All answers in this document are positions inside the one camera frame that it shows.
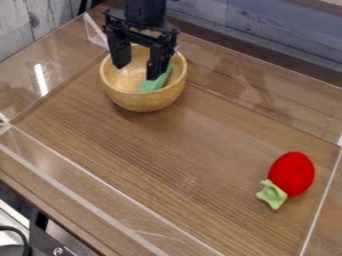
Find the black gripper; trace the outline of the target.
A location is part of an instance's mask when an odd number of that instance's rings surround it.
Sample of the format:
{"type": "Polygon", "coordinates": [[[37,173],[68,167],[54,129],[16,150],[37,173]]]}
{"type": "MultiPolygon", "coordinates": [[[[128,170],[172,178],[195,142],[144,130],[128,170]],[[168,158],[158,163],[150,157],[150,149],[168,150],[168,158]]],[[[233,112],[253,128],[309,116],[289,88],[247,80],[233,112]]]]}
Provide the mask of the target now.
{"type": "Polygon", "coordinates": [[[156,80],[165,72],[174,54],[178,29],[168,22],[162,11],[148,13],[142,8],[128,14],[125,10],[104,11],[105,33],[112,64],[117,69],[130,62],[130,44],[149,47],[146,79],[156,80]]]}

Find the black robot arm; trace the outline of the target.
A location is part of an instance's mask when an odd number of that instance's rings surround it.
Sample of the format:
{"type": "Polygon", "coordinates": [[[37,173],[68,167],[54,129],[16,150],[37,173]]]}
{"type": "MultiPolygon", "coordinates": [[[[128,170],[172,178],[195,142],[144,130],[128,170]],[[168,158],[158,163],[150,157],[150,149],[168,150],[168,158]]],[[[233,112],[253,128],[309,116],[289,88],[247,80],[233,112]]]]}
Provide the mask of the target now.
{"type": "Polygon", "coordinates": [[[169,59],[174,54],[178,29],[165,19],[165,0],[125,0],[121,10],[104,11],[106,35],[112,64],[124,68],[132,60],[130,44],[149,49],[146,75],[156,80],[166,71],[169,59]]]}

